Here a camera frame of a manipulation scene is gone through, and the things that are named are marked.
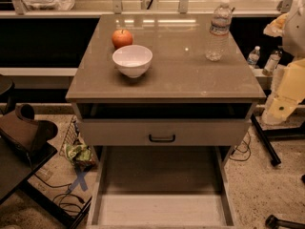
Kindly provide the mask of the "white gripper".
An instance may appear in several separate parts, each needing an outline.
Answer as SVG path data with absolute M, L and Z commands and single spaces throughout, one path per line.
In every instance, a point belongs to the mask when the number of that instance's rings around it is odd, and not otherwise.
M 274 70 L 271 94 L 262 114 L 267 125 L 284 122 L 305 99 L 305 59 L 299 59 L 287 66 L 278 65 Z

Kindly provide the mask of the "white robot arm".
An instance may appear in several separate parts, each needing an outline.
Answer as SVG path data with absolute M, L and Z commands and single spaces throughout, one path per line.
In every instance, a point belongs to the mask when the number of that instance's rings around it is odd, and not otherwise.
M 262 114 L 267 125 L 284 122 L 305 99 L 305 0 L 295 2 L 290 11 L 280 15 L 264 30 L 268 35 L 281 26 L 282 47 L 294 59 L 286 67 L 277 66 L 271 93 Z

